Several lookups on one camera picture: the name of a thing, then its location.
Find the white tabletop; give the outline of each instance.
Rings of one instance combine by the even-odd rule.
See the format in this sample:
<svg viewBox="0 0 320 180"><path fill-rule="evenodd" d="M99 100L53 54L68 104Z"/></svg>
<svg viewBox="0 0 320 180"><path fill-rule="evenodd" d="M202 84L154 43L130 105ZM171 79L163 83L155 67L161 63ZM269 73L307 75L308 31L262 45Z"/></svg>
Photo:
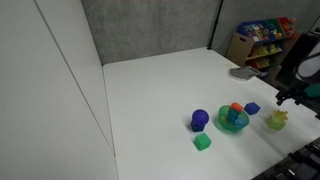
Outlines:
<svg viewBox="0 0 320 180"><path fill-rule="evenodd" d="M104 66L120 180L250 179L320 136L314 112L292 100L277 106L276 89L230 78L231 66L205 48ZM216 128L221 106L252 101L261 110L243 131ZM188 128L200 108L210 115L204 132L212 140L203 151ZM289 112L281 131L266 124L276 109Z"/></svg>

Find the yellow toy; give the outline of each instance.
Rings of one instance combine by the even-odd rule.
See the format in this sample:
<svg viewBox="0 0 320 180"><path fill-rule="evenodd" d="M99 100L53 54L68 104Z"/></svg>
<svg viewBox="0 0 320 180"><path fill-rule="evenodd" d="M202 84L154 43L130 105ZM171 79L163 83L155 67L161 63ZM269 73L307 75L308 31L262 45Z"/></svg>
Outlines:
<svg viewBox="0 0 320 180"><path fill-rule="evenodd" d="M288 111L276 110L273 112L273 114L282 120L288 120L288 117L287 117Z"/></svg>
<svg viewBox="0 0 320 180"><path fill-rule="evenodd" d="M277 52L277 49L276 49L276 45L275 44L270 44L270 50L269 50L270 53L276 53Z"/></svg>

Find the white panel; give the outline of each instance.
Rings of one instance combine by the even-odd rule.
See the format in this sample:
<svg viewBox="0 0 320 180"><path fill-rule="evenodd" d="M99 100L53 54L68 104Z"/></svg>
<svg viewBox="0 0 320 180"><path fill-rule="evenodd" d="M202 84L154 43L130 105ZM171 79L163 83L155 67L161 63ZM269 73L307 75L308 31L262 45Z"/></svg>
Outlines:
<svg viewBox="0 0 320 180"><path fill-rule="evenodd" d="M117 179L113 153L34 2L0 1L0 24L0 179Z"/></svg>
<svg viewBox="0 0 320 180"><path fill-rule="evenodd" d="M37 2L113 149L102 66L81 1Z"/></svg>
<svg viewBox="0 0 320 180"><path fill-rule="evenodd" d="M312 25L310 31L314 32L316 28L320 28L320 15L319 17L315 20L314 24Z"/></svg>

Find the green cube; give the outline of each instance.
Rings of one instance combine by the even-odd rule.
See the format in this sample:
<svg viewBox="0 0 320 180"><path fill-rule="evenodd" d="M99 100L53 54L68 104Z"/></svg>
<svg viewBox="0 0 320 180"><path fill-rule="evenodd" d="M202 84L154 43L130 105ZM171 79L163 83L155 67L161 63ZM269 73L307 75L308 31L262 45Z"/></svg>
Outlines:
<svg viewBox="0 0 320 180"><path fill-rule="evenodd" d="M275 130L281 130L284 126L286 125L286 123L284 122L283 119L272 115L269 119L268 119L268 126L269 128L275 129Z"/></svg>
<svg viewBox="0 0 320 180"><path fill-rule="evenodd" d="M206 133L202 133L202 134L196 136L193 143L199 151L202 151L210 146L211 140L206 135Z"/></svg>

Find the gray wall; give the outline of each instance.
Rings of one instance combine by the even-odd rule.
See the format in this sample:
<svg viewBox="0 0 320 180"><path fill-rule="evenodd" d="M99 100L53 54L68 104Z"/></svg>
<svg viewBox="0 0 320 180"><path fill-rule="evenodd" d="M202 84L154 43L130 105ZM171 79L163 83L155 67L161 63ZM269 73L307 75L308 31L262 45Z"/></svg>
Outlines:
<svg viewBox="0 0 320 180"><path fill-rule="evenodd" d="M102 64L204 47L217 0L82 0Z"/></svg>
<svg viewBox="0 0 320 180"><path fill-rule="evenodd" d="M82 0L102 64L207 46L219 0ZM307 31L319 0L226 0L212 48L225 55L240 22L295 17Z"/></svg>
<svg viewBox="0 0 320 180"><path fill-rule="evenodd" d="M319 0L226 0L212 48L225 55L238 24L244 21L288 16L297 19L296 28L307 32L320 13Z"/></svg>

